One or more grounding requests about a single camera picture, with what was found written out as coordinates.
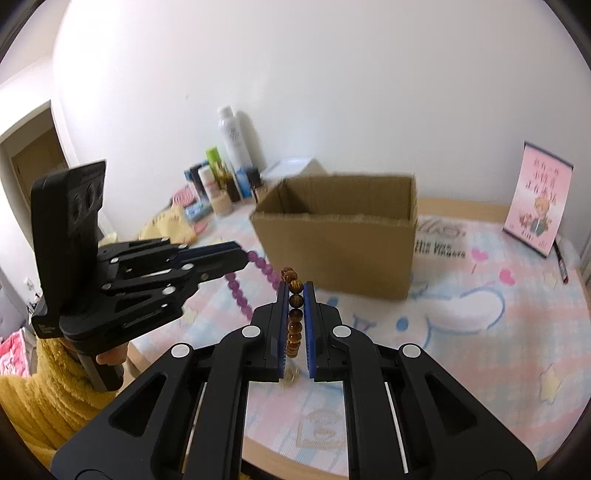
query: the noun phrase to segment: yellow cloth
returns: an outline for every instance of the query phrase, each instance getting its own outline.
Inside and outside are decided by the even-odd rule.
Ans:
[[[170,238],[172,244],[192,244],[197,240],[197,234],[188,223],[183,213],[183,207],[172,205],[150,220],[138,235],[139,240],[151,238]]]
[[[37,373],[0,375],[0,405],[29,449],[49,468],[56,450],[114,397],[96,392],[57,339],[37,341]],[[249,477],[241,474],[241,480]]]

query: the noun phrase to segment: wooden door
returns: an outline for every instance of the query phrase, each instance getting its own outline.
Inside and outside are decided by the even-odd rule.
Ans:
[[[52,127],[14,155],[12,166],[30,208],[33,183],[49,172],[63,170],[68,166],[56,129]]]

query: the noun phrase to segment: box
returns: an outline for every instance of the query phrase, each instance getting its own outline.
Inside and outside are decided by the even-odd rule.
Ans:
[[[411,176],[282,180],[251,222],[276,270],[316,287],[387,300],[408,295],[417,228]]]

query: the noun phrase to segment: white bottle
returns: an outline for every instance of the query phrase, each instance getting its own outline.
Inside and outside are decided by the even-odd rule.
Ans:
[[[251,186],[248,183],[246,170],[252,168],[251,156],[248,153],[244,137],[240,130],[238,118],[234,116],[231,106],[224,106],[217,110],[219,115],[219,128],[222,133],[223,142],[232,164],[236,183],[243,198],[251,197]]]
[[[230,162],[232,162],[232,167],[234,167],[235,171],[241,168],[252,167],[251,156],[244,143],[240,123],[238,123],[238,119],[234,116],[232,107],[229,105],[224,106],[218,109],[217,114],[220,118],[220,132],[222,133],[223,142],[226,145],[228,157],[230,157]]]
[[[201,183],[203,183],[203,188],[209,197],[209,201],[211,202],[216,196],[218,196],[221,192],[219,187],[217,186],[216,179],[213,176],[212,169],[209,165],[205,165],[201,167],[197,174],[201,179]]]

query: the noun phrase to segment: yellow fleece sleeve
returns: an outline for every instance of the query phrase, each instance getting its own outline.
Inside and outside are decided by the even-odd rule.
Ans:
[[[0,404],[31,449],[49,468],[56,450],[115,396],[96,392],[82,366],[58,339],[37,341],[37,373],[0,376]]]

